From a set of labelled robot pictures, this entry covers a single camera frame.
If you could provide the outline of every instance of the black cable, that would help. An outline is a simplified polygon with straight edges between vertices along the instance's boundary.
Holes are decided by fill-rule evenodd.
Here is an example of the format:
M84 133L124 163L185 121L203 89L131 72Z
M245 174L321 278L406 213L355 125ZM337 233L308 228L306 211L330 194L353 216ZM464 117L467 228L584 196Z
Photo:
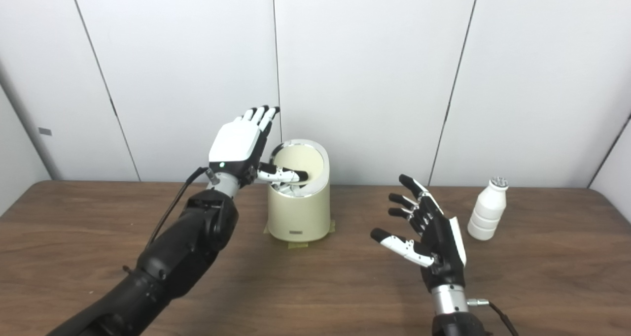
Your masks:
M173 208L175 208L175 206L177 205L177 202L179 202L180 199L182 198L182 195L184 194L184 191L186 190L186 188L188 188L188 186L191 185L191 183L193 183L193 181L195 181L197 177L201 176L201 174L206 172L206 170L208 170L208 168L198 168L197 170L195 170L195 172L192 173L191 176L189 176L186 179L186 181L182 185L182 188L180 188L180 191L175 196L175 199L173 199L173 202L171 202L171 205L169 205L169 208L167 208L167 211L164 213L164 215L162 215L162 218L160 218L158 225L156 225L156 228L153 229L153 233L151 233L151 237L149 237L149 242L147 242L147 246L144 247L145 249L148 248L149 245L151 245L152 242L156 239L156 237L158 236L158 233L160 232L160 229L164 225L164 222L167 221L169 214L171 214L171 211L173 210Z
M515 330L515 327L512 325L512 322L509 319L509 316L507 314L502 313L502 310L500 310L499 307L495 306L495 304L489 302L489 306L491 307L491 309L495 310L495 312L500 316L500 319L506 325L506 328L509 329L509 332L511 332L511 335L519 336L517 330Z

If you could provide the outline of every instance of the white plastic bottle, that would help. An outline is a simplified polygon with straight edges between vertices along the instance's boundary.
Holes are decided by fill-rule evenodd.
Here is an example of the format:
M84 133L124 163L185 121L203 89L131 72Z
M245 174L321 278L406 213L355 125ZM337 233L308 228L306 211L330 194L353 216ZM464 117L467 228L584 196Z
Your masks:
M502 177L493 177L475 203L467 230L478 240L489 240L495 234L497 224L506 208L506 190L509 182Z

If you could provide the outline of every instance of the robotic arm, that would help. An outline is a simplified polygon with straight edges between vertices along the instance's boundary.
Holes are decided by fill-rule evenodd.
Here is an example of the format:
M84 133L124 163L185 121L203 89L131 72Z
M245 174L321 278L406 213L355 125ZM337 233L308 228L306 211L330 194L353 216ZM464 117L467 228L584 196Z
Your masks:
M469 306L490 305L500 314L511 334L517 336L505 314L487 300L467 300L464 296L464 266L467 262L457 218L447 219L432 194L411 177L401 175L399 182L415 199L391 193L390 201L403 208L388 213L402 217L419 235L420 242L374 229L370 236L381 245L421 266L423 282L432 294L435 316L432 336L486 336L482 322Z
M221 127L209 154L206 190L188 199L180 217L140 253L135 269L112 291L73 316L49 336L137 336L169 305L188 293L230 241L239 213L237 191L255 178L297 182L303 171L261 163L278 107L249 109Z

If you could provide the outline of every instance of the white wall panel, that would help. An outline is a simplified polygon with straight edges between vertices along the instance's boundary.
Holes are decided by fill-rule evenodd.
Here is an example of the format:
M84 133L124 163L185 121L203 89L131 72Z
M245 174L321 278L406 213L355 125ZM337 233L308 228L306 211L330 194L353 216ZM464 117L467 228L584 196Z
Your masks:
M428 181L473 0L275 0L282 138L333 183Z
M0 215L31 185L50 179L0 87Z
M0 0L0 77L55 177L138 180L74 0Z
M586 187L631 111L629 0L477 0L432 185Z
M221 125L278 105L272 0L77 0L143 181L207 165ZM278 122L268 151L280 143Z
M628 126L590 188L607 197L631 222L631 129Z

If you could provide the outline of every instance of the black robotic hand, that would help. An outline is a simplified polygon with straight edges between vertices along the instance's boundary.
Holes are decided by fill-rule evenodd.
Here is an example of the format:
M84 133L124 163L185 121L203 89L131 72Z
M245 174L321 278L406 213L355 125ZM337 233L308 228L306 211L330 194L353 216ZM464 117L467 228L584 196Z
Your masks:
M392 235L382 229L372 230L371 237L383 246L421 266L428 289L456 284L464 287L466 254L457 218L447 219L432 194L412 177L404 174L399 182L415 199L391 193L390 201L403 208L390 208L388 213L406 219L417 232L420 242Z
M268 140L274 117L279 107L264 105L248 109L243 116L221 127L208 154L209 168L218 174L236 179L239 188L249 185L254 179L273 182L306 181L304 171L279 168L262 163L261 156Z

